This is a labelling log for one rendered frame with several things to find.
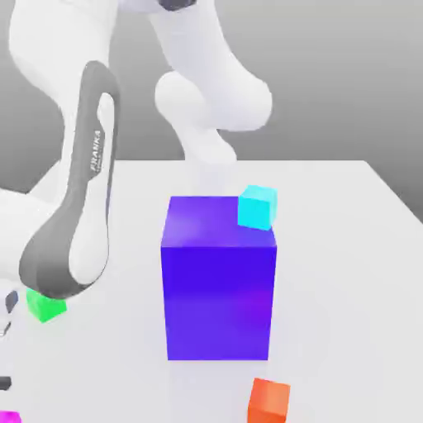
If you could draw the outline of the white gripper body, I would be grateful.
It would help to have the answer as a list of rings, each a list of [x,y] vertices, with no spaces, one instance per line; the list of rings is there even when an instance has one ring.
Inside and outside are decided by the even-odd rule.
[[[8,402],[14,394],[13,367],[0,366],[0,404]]]

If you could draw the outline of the small green cube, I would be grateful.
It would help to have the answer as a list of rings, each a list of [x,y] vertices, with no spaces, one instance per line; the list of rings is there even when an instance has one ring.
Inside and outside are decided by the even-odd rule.
[[[26,290],[26,304],[30,313],[41,323],[67,311],[65,300],[49,298],[29,288]]]

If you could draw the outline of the small orange cube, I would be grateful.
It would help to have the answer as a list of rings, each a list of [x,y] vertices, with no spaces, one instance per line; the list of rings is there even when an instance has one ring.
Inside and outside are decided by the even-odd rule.
[[[291,386],[255,378],[247,423],[286,423]]]

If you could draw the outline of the small cyan cube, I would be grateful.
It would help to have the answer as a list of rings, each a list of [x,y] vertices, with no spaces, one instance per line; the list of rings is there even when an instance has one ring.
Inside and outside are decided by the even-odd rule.
[[[269,231],[278,210],[278,191],[274,188],[249,185],[238,197],[239,226]]]

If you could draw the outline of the large blue box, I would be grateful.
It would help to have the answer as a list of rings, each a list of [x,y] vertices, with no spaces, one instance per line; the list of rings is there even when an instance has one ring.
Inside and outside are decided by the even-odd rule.
[[[277,243],[240,226],[237,197],[172,196],[161,240],[167,355],[266,360]]]

